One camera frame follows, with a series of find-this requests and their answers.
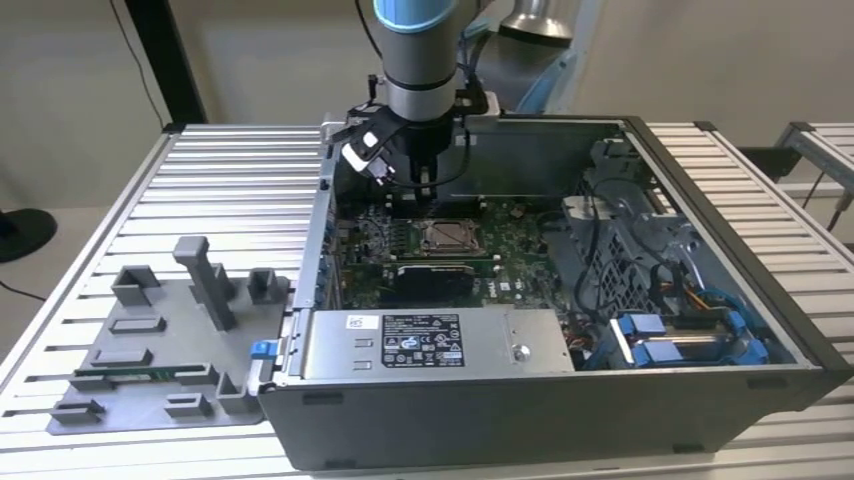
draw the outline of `workbench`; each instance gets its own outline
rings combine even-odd
[[[854,257],[716,130],[653,131],[837,349],[854,363]],[[186,278],[171,256],[206,235],[233,277],[272,267],[300,282],[318,188],[322,127],[187,126],[158,140],[105,221],[0,366],[0,477],[274,478],[296,471],[268,422],[51,436],[69,387],[115,301],[123,265]],[[668,200],[661,196],[668,208]],[[568,432],[568,442],[584,441]],[[767,417],[716,455],[360,472],[382,479],[817,479],[854,475],[854,383],[804,412]],[[325,474],[338,478],[338,474]]]

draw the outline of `motherboard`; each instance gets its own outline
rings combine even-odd
[[[501,304],[566,314],[569,290],[544,239],[558,214],[525,202],[481,201],[469,217],[401,218],[372,206],[340,220],[345,309]]]

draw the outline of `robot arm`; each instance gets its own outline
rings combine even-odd
[[[492,0],[374,0],[389,105],[366,117],[344,146],[364,175],[436,196],[437,157],[462,116],[454,82],[460,36]],[[389,155],[409,158],[410,182],[396,179]]]
[[[412,122],[442,118],[454,106],[460,35],[492,3],[376,0],[389,106]]]

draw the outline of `floor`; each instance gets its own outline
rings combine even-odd
[[[109,207],[61,208],[50,212],[59,229],[51,242],[37,253],[0,264],[0,280],[10,286],[47,297],[69,270]],[[0,361],[33,320],[42,302],[0,289]]]

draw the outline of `black stand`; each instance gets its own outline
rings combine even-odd
[[[39,250],[57,234],[57,220],[45,210],[0,211],[0,263]]]

